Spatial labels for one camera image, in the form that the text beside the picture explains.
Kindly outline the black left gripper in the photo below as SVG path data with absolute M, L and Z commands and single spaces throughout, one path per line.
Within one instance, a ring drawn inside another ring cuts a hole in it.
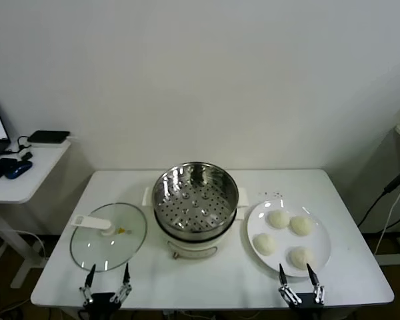
M 113 313 L 119 309 L 119 304 L 122 304 L 132 291 L 130 284 L 129 264 L 126 263 L 123 274 L 123 282 L 116 293 L 91 293 L 91 286 L 96 270 L 94 264 L 86 276 L 84 286 L 79 290 L 84 297 L 83 306 L 88 313 Z

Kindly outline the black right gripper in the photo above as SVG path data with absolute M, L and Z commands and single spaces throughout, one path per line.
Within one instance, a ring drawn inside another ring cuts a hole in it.
M 279 265 L 279 293 L 283 300 L 289 304 L 290 310 L 297 315 L 322 315 L 325 300 L 325 288 L 318 280 L 317 274 L 307 264 L 309 278 L 313 286 L 313 293 L 299 293 L 290 288 L 283 266 Z

